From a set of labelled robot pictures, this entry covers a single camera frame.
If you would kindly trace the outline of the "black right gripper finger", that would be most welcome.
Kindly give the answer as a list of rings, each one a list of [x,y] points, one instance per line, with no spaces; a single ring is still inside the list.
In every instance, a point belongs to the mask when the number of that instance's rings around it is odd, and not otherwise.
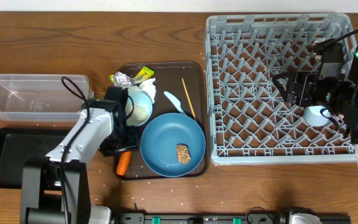
[[[280,94],[286,103],[294,103],[294,94],[288,91],[280,91]]]
[[[282,72],[272,77],[272,83],[279,90],[280,93],[288,93],[286,85],[280,83],[282,80],[288,80],[291,77],[291,72]]]

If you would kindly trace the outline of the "orange carrot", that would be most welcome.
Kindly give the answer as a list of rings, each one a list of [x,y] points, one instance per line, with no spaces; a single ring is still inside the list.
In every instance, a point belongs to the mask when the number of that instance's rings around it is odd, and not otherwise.
[[[127,172],[130,160],[131,160],[131,151],[123,152],[119,158],[119,162],[116,167],[117,175],[124,175]]]

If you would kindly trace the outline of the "light blue plastic cup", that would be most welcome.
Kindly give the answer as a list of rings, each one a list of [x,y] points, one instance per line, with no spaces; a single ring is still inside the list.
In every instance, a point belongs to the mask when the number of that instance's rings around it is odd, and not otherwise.
[[[331,113],[323,106],[306,107],[303,118],[307,124],[314,127],[324,126],[329,122]]]

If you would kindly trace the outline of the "dark blue plate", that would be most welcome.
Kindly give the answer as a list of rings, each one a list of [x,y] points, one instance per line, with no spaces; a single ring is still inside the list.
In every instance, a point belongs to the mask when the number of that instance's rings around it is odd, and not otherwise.
[[[190,161],[180,162],[177,146],[189,149]],[[146,165],[164,177],[181,177],[195,170],[204,159],[206,140],[200,125],[189,116],[167,113],[153,119],[144,129],[140,153]]]

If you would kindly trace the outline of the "brown food scrap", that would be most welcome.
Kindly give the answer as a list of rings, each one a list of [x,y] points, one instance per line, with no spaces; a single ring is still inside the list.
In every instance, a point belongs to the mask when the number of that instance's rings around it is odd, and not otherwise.
[[[176,146],[177,159],[182,164],[188,164],[191,160],[190,151],[187,145],[178,144]]]

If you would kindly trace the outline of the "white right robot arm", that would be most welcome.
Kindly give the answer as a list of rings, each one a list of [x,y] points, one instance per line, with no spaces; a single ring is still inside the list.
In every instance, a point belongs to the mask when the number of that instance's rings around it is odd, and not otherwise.
[[[339,78],[344,62],[340,48],[336,43],[320,51],[323,64],[319,71],[283,72],[274,75],[272,82],[287,103],[304,108],[323,106],[331,115],[341,115],[356,147],[358,165],[358,46],[344,80]]]

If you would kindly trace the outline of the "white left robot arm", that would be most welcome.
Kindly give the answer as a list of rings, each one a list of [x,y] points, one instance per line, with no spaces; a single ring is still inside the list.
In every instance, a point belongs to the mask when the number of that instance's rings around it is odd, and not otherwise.
[[[109,207],[93,205],[87,168],[106,139],[126,137],[128,91],[111,86],[102,100],[88,99],[80,118],[43,159],[22,170],[21,223],[111,223]]]

